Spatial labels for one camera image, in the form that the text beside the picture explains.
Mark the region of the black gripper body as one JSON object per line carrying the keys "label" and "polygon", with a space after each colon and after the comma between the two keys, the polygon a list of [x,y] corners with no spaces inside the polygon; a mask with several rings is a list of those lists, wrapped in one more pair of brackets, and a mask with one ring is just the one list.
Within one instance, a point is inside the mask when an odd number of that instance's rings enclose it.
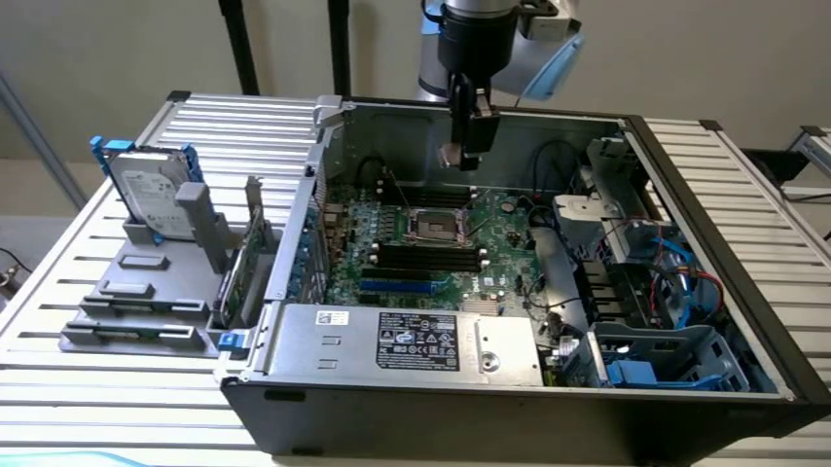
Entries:
{"label": "black gripper body", "polygon": [[511,61],[516,1],[444,1],[437,57],[448,72],[492,77]]}

